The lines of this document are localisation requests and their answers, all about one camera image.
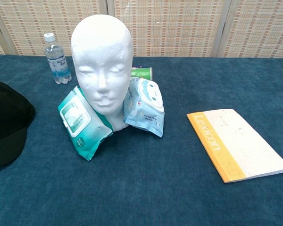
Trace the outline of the clear plastic water bottle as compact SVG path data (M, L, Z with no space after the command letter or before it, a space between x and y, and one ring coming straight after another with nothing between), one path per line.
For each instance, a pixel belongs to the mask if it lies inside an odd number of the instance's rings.
M45 33L44 53L49 62L53 79L57 84L67 84L71 73L67 65L63 47L56 41L53 33Z

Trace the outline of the white foam mannequin head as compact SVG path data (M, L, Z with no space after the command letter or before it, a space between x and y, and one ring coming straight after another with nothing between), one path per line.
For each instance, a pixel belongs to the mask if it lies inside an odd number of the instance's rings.
M123 101L131 78L133 40L125 24L109 15L89 16L74 29L71 51L89 104L114 131L126 128Z

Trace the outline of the light blue wet wipes pack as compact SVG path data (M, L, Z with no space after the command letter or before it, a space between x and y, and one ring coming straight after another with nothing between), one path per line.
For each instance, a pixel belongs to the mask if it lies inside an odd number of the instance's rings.
M124 99L124 122L162 137L165 111L157 83L131 77Z

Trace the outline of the green can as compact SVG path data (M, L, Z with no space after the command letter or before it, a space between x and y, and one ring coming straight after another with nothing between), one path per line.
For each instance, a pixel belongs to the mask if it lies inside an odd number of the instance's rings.
M140 68L140 67L133 67L131 69L131 76L132 77L138 77L138 78L144 78L148 80L153 80L152 78L152 68Z

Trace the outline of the bamboo folding screen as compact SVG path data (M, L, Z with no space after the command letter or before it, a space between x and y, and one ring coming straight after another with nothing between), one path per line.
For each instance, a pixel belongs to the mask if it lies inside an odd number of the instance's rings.
M0 0L0 54L41 56L52 32L70 55L95 14L120 19L139 57L283 58L283 0Z

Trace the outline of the green wet wipes pack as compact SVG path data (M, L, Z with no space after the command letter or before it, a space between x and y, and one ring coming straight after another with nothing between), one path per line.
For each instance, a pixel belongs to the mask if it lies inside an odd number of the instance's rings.
M75 149L88 161L104 139L113 134L111 124L90 106L78 86L60 103L58 112Z

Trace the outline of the yellow white Lexicon notebook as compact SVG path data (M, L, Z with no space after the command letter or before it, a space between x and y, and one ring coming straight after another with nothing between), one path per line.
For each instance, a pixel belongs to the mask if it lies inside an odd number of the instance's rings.
M283 158L234 109L187 118L225 183L283 173Z

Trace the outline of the black cap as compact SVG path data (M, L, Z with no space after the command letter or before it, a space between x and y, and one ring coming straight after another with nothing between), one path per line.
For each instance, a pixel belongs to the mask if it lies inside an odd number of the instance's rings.
M9 85L0 82L0 167L21 154L27 128L34 116L34 106Z

